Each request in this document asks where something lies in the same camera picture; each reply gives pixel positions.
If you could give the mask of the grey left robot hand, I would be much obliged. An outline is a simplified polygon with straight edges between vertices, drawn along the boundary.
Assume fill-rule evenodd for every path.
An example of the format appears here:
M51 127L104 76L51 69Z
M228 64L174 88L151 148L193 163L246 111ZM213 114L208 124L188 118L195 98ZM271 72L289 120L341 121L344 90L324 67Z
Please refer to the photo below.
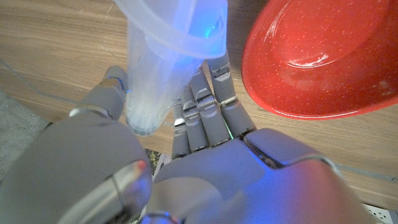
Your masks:
M1 181L2 223L375 223L335 164L257 129L229 58L208 61L175 105L172 160L156 175L119 117L127 75L109 67Z

